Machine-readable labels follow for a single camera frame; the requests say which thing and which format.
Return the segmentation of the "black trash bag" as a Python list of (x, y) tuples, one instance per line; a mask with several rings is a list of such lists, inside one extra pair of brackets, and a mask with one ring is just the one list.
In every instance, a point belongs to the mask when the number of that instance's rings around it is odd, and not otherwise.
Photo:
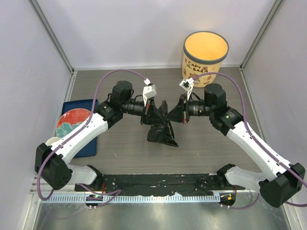
[(147, 141), (178, 147), (171, 122), (168, 120), (165, 121), (167, 122), (167, 125), (150, 125), (147, 134)]

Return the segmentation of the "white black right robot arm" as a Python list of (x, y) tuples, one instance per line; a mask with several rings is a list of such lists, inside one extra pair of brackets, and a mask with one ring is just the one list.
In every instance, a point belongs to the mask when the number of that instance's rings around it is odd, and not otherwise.
[(228, 189), (238, 185), (260, 193), (272, 207), (280, 207), (302, 188), (305, 168), (291, 164), (269, 147), (251, 129), (243, 116), (227, 105), (226, 93), (221, 85), (211, 83), (204, 88), (204, 99), (192, 100), (193, 83), (182, 80), (184, 90), (178, 104), (166, 118), (186, 124), (191, 116), (207, 116), (212, 126), (235, 142), (258, 165), (261, 172), (252, 172), (228, 164), (217, 171), (217, 185)]

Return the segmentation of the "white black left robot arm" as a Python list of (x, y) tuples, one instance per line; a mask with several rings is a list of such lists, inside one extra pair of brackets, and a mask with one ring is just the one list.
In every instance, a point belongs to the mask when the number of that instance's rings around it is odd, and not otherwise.
[(36, 148), (35, 171), (37, 182), (44, 179), (53, 190), (68, 184), (84, 184), (91, 191), (101, 188), (99, 171), (92, 166), (70, 165), (74, 156), (89, 142), (106, 132), (123, 118), (125, 113), (140, 116), (146, 124), (163, 123), (163, 117), (153, 105), (156, 86), (144, 86), (142, 101), (132, 99), (132, 84), (122, 80), (116, 83), (108, 99), (99, 104), (84, 122), (53, 144), (40, 144)]

